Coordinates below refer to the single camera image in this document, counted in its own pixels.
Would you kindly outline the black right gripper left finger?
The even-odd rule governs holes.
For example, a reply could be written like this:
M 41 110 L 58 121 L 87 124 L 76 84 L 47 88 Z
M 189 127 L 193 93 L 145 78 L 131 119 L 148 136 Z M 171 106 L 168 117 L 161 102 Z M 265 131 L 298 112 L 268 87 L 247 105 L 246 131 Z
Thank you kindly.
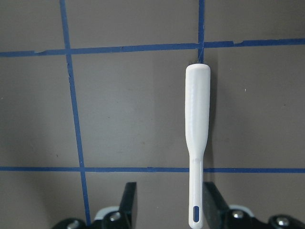
M 125 185 L 122 199 L 119 205 L 120 218 L 118 229 L 134 229 L 137 220 L 138 198 L 137 183 L 128 182 Z

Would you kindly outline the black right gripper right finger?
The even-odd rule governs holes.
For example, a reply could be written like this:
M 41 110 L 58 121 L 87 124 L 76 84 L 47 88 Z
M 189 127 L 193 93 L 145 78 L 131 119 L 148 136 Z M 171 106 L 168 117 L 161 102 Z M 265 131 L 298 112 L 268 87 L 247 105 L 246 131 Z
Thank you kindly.
M 231 209 L 213 182 L 203 183 L 203 213 L 209 228 L 232 228 Z

